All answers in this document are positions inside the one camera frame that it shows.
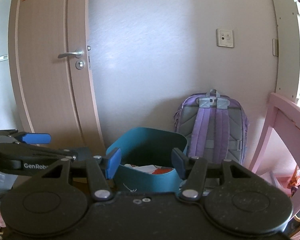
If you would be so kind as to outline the red white snack wrapper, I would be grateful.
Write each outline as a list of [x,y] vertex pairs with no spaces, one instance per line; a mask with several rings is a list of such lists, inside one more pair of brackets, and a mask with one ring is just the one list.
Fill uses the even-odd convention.
[[170,167],[162,167],[156,165],[136,166],[136,165],[125,164],[124,167],[132,168],[134,170],[144,172],[144,173],[149,173],[149,174],[166,174],[173,170],[173,168]]

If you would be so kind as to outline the purple grey backpack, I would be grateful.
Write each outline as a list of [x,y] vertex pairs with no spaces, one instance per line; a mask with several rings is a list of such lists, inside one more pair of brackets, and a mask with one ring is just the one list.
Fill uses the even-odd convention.
[[215,89],[193,94],[179,106],[174,126],[187,139],[188,157],[244,162],[249,121],[237,100]]

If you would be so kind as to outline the silver door lock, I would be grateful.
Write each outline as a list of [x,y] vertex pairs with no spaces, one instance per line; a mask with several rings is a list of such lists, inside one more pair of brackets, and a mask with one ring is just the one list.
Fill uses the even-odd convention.
[[77,70],[82,70],[85,67],[85,62],[83,60],[78,60],[75,67]]

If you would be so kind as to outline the wooden door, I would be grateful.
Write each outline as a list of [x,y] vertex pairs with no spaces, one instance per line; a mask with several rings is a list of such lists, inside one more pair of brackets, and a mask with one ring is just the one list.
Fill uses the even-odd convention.
[[[104,154],[87,44],[89,0],[11,0],[8,58],[25,131],[48,133],[50,147]],[[58,59],[77,49],[77,59]],[[77,70],[78,60],[85,62]]]

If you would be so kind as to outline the pink wooden chair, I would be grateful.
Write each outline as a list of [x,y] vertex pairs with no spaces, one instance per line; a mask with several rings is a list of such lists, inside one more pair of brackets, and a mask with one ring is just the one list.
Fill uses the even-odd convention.
[[[288,181],[300,168],[300,107],[284,96],[271,93],[264,125],[249,170],[274,173],[288,193]],[[300,211],[300,187],[291,196],[292,216]]]

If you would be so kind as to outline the white bookshelf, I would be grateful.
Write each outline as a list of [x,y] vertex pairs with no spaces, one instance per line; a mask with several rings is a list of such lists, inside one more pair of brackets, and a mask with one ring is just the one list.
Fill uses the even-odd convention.
[[300,107],[300,0],[273,0],[278,55],[276,92]]

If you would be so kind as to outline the white wall socket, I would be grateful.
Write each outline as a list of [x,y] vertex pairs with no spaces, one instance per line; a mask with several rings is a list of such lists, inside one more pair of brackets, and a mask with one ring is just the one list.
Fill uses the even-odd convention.
[[216,29],[217,46],[234,48],[234,32],[233,30]]

